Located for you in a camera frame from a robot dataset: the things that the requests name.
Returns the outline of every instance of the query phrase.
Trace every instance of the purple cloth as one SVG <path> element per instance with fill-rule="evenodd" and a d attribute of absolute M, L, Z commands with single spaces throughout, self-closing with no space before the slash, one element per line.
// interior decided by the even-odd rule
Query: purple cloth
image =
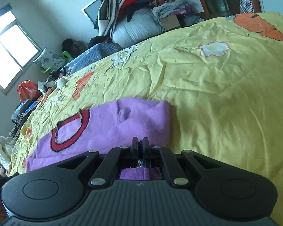
<path fill-rule="evenodd" d="M 88 150 L 106 154 L 115 147 L 131 146 L 133 137 L 148 137 L 150 146 L 167 146 L 170 108 L 166 101 L 125 98 L 82 110 L 59 122 L 38 141 L 32 155 L 26 158 L 26 170 L 33 171 Z M 139 168 L 124 169 L 120 178 L 150 180 L 159 176 L 157 169 Z"/>

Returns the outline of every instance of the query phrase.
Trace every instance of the red and black pattern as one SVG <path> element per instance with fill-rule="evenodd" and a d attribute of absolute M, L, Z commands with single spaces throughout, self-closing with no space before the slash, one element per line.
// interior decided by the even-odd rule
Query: red and black pattern
<path fill-rule="evenodd" d="M 70 123 L 70 122 L 72 122 L 76 119 L 79 119 L 79 118 L 81 118 L 81 127 L 79 128 L 79 130 L 72 137 L 70 137 L 68 140 L 59 143 L 58 142 L 58 131 L 59 131 L 59 129 L 62 126 L 66 125 L 66 124 L 68 124 L 68 123 Z M 78 114 L 71 116 L 64 121 L 58 122 L 57 127 L 54 128 L 52 130 L 52 133 L 51 133 L 50 146 L 51 146 L 52 151 L 60 152 L 64 149 L 67 149 L 71 145 L 73 145 L 80 138 L 83 131 L 86 129 L 88 122 L 89 122 L 89 118 L 90 118 L 89 110 L 80 110 Z"/>

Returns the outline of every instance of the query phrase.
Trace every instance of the blue blanket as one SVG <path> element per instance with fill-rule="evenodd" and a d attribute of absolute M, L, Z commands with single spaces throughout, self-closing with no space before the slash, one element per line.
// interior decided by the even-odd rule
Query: blue blanket
<path fill-rule="evenodd" d="M 84 67 L 110 56 L 123 48 L 117 43 L 99 43 L 82 53 L 64 67 L 68 74 L 73 74 Z"/>

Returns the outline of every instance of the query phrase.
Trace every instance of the white pillow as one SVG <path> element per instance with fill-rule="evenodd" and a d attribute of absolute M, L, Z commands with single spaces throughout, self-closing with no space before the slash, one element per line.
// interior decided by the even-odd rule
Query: white pillow
<path fill-rule="evenodd" d="M 150 9 L 142 8 L 134 13 L 130 22 L 124 18 L 116 25 L 112 40 L 127 48 L 164 31 L 161 22 Z"/>
<path fill-rule="evenodd" d="M 44 69 L 51 68 L 52 70 L 55 70 L 65 65 L 65 59 L 60 55 L 47 50 L 47 48 L 44 48 L 43 52 L 34 63 Z"/>

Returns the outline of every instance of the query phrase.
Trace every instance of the yellow bedsheet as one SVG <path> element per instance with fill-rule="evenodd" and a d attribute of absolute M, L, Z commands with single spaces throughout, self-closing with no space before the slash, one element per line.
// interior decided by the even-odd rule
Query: yellow bedsheet
<path fill-rule="evenodd" d="M 283 226 L 283 16 L 259 15 L 211 19 L 102 59 L 74 100 L 92 66 L 76 72 L 22 127 L 11 174 L 24 173 L 37 141 L 80 108 L 125 97 L 167 100 L 168 147 L 269 178 L 278 190 L 272 218 Z M 111 67 L 117 59 L 124 62 Z"/>

